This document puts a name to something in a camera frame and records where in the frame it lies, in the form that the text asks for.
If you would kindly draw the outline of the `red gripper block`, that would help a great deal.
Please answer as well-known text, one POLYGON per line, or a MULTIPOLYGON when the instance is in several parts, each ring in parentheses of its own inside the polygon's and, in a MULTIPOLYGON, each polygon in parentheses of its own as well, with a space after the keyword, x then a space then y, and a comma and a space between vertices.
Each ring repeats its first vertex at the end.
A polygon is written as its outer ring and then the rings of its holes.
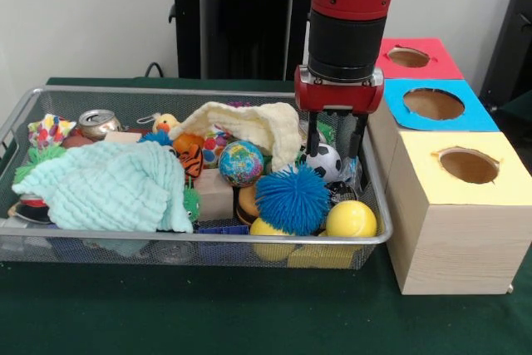
POLYGON ((367 115, 379 106, 384 94, 382 69, 376 67, 363 81, 335 82, 314 76, 307 66, 298 66, 294 73, 294 91, 298 108, 308 113, 307 154, 317 154, 320 143, 318 112, 348 111, 355 116, 350 136, 350 158, 357 158, 367 125, 367 115))

